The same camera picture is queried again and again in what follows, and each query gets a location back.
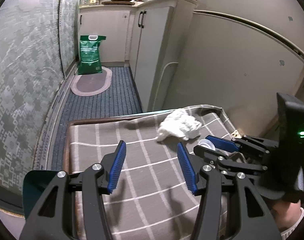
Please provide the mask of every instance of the metal screw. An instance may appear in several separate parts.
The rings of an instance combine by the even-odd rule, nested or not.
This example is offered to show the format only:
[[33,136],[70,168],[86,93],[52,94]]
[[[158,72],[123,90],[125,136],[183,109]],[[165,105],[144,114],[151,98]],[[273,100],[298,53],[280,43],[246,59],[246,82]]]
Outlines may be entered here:
[[58,176],[59,178],[63,178],[63,177],[65,177],[65,175],[66,175],[66,172],[65,172],[65,171],[60,171],[60,172],[57,174],[57,176]]
[[99,163],[95,163],[93,166],[92,166],[92,169],[95,170],[95,171],[98,171],[102,168],[102,165],[99,164]]
[[204,166],[203,166],[203,170],[204,170],[204,171],[211,171],[211,170],[212,170],[212,167],[209,166],[209,165],[204,165]]
[[239,172],[239,173],[237,174],[237,177],[238,177],[239,179],[244,179],[244,178],[245,178],[245,174],[244,174],[243,172]]

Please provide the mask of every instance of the floor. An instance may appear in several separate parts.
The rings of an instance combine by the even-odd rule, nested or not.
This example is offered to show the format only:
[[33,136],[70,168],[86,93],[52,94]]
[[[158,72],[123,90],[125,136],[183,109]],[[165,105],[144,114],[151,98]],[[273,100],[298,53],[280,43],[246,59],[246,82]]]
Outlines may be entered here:
[[59,171],[63,163],[68,123],[73,120],[139,114],[142,108],[135,92],[129,67],[110,67],[111,86],[101,94],[81,97],[70,90],[60,118],[52,157],[52,170]]

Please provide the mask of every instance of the white towel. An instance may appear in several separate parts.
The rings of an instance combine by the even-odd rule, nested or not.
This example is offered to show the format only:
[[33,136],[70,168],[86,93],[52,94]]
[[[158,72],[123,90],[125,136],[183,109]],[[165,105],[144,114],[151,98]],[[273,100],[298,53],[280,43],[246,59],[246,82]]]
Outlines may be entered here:
[[199,136],[201,127],[199,121],[188,115],[185,109],[179,108],[161,122],[156,140],[160,142],[172,135],[187,141]]

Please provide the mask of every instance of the white pipe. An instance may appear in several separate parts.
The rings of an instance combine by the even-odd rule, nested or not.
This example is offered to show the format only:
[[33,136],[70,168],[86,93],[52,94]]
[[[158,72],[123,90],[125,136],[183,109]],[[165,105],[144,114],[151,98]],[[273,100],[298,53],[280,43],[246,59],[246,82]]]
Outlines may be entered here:
[[160,85],[161,85],[161,80],[162,80],[164,71],[165,71],[165,69],[166,69],[169,65],[171,65],[171,64],[178,64],[178,62],[169,62],[169,63],[167,63],[167,64],[164,66],[164,68],[162,69],[161,77],[160,77],[160,79],[159,79],[159,84],[158,84],[157,89],[156,89],[156,95],[155,95],[155,97],[154,97],[154,102],[153,102],[153,107],[152,107],[152,110],[153,110],[153,111],[155,110],[155,109],[154,109],[154,107],[155,107],[155,102],[156,102],[157,94],[159,93],[159,88],[160,88]]

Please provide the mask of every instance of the gray oval mat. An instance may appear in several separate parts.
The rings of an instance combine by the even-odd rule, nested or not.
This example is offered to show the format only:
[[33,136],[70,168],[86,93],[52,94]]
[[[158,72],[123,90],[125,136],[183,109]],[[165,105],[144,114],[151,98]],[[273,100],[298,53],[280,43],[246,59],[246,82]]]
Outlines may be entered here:
[[107,90],[111,85],[112,71],[102,67],[102,73],[76,75],[73,78],[71,90],[82,97],[94,96]]

